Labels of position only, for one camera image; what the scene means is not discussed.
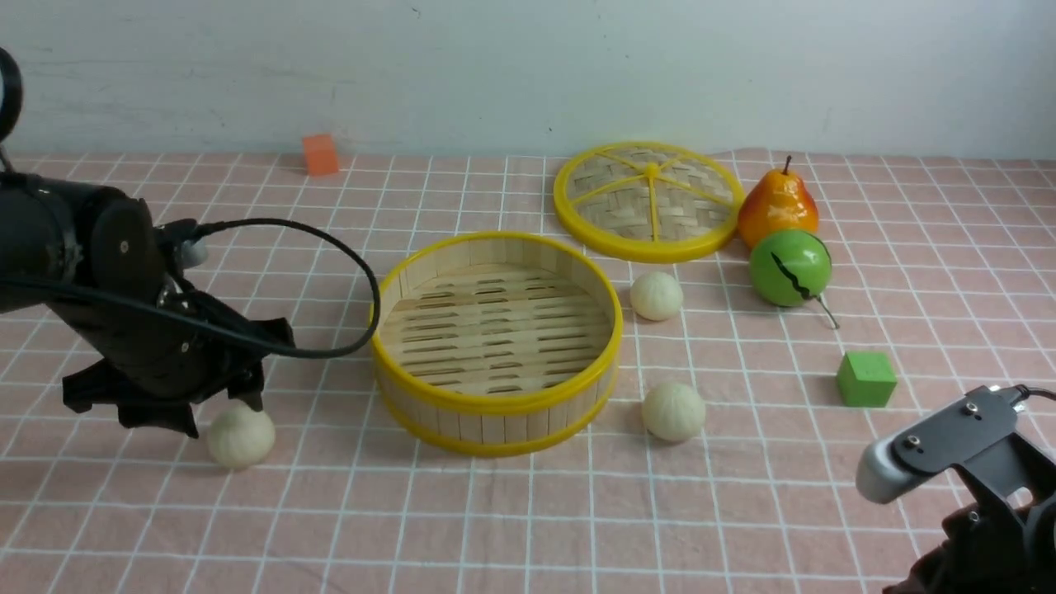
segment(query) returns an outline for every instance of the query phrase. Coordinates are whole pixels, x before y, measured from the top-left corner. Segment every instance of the yellow rim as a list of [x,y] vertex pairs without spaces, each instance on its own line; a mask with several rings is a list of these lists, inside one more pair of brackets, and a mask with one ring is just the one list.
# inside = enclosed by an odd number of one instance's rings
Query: yellow rim
[[[461,243],[465,241],[472,241],[477,239],[520,239],[523,241],[533,241],[538,243],[543,243],[553,247],[554,249],[560,249],[565,254],[577,258],[588,268],[590,272],[598,275],[599,278],[605,283],[605,291],[608,294],[608,298],[611,301],[612,311],[615,312],[615,320],[612,324],[612,334],[608,339],[608,345],[602,351],[601,355],[593,360],[586,369],[581,371],[578,375],[571,379],[541,390],[539,392],[533,392],[530,394],[523,394],[520,396],[510,396],[503,398],[489,398],[486,396],[469,396],[466,394],[459,394],[452,392],[450,390],[445,390],[442,388],[437,388],[431,384],[427,384],[421,379],[411,375],[406,370],[403,370],[396,361],[392,358],[389,352],[385,350],[384,345],[381,342],[381,332],[374,333],[371,337],[371,349],[374,352],[374,360],[380,366],[384,371],[388,371],[392,379],[404,391],[414,394],[414,397],[420,400],[425,403],[429,403],[435,407],[444,408],[447,410],[474,413],[474,414],[530,414],[532,412],[539,412],[550,408],[557,404],[560,404],[569,398],[576,397],[584,388],[588,385],[597,383],[598,378],[601,377],[605,371],[609,368],[616,366],[617,357],[619,356],[620,341],[623,337],[623,310],[620,305],[620,298],[616,294],[616,290],[612,284],[608,281],[605,273],[602,270],[585,258],[582,254],[572,250],[566,244],[555,241],[552,239],[547,239],[545,237],[535,236],[526,233],[516,231],[479,231],[474,234],[461,235],[446,239],[444,241],[437,242],[421,252],[418,252],[414,256],[411,256],[407,260],[400,262],[388,276],[381,281],[380,292],[382,295],[389,290],[390,284],[393,282],[398,282],[400,273],[408,266],[413,264],[419,258],[423,258],[428,254],[444,249],[449,245],[456,243]],[[367,313],[367,319],[370,316],[374,315],[373,307],[371,312]]]
[[612,390],[616,389],[616,378],[608,383],[608,388],[602,394],[598,402],[583,415],[582,419],[576,422],[574,425],[569,425],[565,429],[558,433],[547,435],[542,440],[535,440],[531,442],[518,442],[510,444],[478,444],[473,442],[464,442],[456,440],[454,438],[447,438],[429,429],[426,429],[421,425],[411,421],[406,414],[399,411],[396,406],[389,400],[389,395],[385,393],[384,389],[378,386],[378,390],[381,393],[381,400],[385,403],[385,408],[389,409],[389,413],[393,415],[393,419],[400,424],[407,432],[418,438],[419,440],[426,442],[427,444],[436,446],[441,449],[453,451],[455,453],[461,453],[464,456],[473,456],[477,458],[505,458],[510,456],[523,456],[526,453],[532,453],[535,451],[542,451],[544,449],[553,447],[561,442],[564,442],[571,437],[576,435],[582,431],[591,421],[598,416],[601,409],[605,407],[605,403],[608,402],[609,396],[612,394]]
[[[693,193],[699,194],[705,200],[715,201],[715,197],[709,196],[704,192],[696,190],[694,188],[683,186],[675,180],[667,178],[655,178],[652,175],[646,175],[642,168],[634,163],[629,163],[623,159],[611,154],[604,154],[607,151],[614,149],[621,149],[627,147],[641,147],[649,148],[654,150],[673,152],[679,156],[667,161],[659,166],[658,170],[663,171],[665,168],[670,167],[676,161],[681,160],[693,160],[698,161],[704,165],[708,165],[730,185],[733,191],[733,203],[730,204],[730,218],[725,220],[722,225],[712,229],[710,233],[686,241],[661,243],[657,241],[657,212],[656,212],[656,186],[655,180],[659,179],[664,183],[672,184]],[[568,194],[565,191],[565,187],[568,184],[568,177],[576,170],[577,167],[583,164],[586,160],[593,156],[604,156],[618,163],[622,163],[642,172],[641,175],[636,175],[634,178],[628,178],[626,181],[640,180],[642,178],[647,178],[649,183],[649,202],[653,208],[653,241],[636,241],[630,239],[625,239],[618,237],[607,231],[598,229],[598,227],[591,225],[590,223],[583,220],[579,212],[576,211],[576,204],[587,198],[593,196],[596,192],[601,192],[608,189],[608,186],[604,188],[599,188],[587,194],[586,197],[580,197],[576,200],[568,200]],[[727,244],[734,235],[737,233],[737,211],[740,209],[740,205],[744,202],[744,190],[740,185],[740,182],[730,172],[729,169],[723,167],[721,164],[713,159],[697,154],[693,151],[683,149],[681,147],[664,145],[661,143],[615,143],[611,145],[605,145],[602,147],[593,148],[588,150],[565,164],[558,172],[558,178],[553,183],[553,204],[554,210],[558,214],[558,219],[561,224],[565,226],[569,234],[576,239],[582,241],[585,245],[598,252],[599,254],[604,254],[606,256],[611,256],[614,258],[620,258],[621,260],[630,260],[635,262],[645,262],[650,264],[671,264],[675,262],[685,262],[689,260],[696,260],[697,258],[703,258],[704,256],[714,254]]]

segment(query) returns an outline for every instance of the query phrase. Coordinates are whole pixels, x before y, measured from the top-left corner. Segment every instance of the orange cube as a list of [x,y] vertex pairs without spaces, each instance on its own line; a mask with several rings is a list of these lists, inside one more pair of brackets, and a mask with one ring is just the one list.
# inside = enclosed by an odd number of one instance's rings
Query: orange cube
[[304,145],[304,163],[308,168],[308,175],[332,175],[340,171],[341,167],[337,162],[337,147],[334,146],[334,137],[329,134],[316,134],[305,136],[301,140]]

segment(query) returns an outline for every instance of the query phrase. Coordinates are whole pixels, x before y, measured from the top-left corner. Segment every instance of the toy fruit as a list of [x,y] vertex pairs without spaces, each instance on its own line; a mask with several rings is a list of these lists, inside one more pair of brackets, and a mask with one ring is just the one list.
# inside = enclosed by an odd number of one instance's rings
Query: toy fruit
[[803,178],[789,169],[791,164],[792,155],[789,155],[784,169],[768,171],[740,207],[737,233],[749,249],[781,229],[817,233],[817,205]]
[[762,239],[748,260],[752,286],[760,297],[780,308],[816,300],[836,329],[840,323],[822,300],[832,279],[832,257],[815,235],[782,229]]

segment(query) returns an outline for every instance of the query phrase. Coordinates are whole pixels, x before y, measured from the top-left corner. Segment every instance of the bamboo steamer basket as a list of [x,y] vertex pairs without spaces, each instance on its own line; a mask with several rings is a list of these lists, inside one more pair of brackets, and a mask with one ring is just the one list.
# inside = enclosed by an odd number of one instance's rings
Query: bamboo steamer basket
[[608,401],[623,315],[567,245],[484,231],[432,245],[381,283],[371,340],[381,397],[421,441],[477,457],[571,438]]
[[587,247],[672,264],[721,248],[737,233],[744,191],[717,161],[659,143],[617,143],[572,157],[553,184],[558,220]]

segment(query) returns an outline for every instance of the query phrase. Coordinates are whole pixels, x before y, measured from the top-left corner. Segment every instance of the green fruit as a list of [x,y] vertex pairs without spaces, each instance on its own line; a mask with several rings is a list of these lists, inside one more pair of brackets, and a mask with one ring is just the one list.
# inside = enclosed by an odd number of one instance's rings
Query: green fruit
[[821,300],[832,279],[832,258],[825,243],[803,229],[784,229],[760,241],[749,257],[752,285],[760,297],[781,308]]

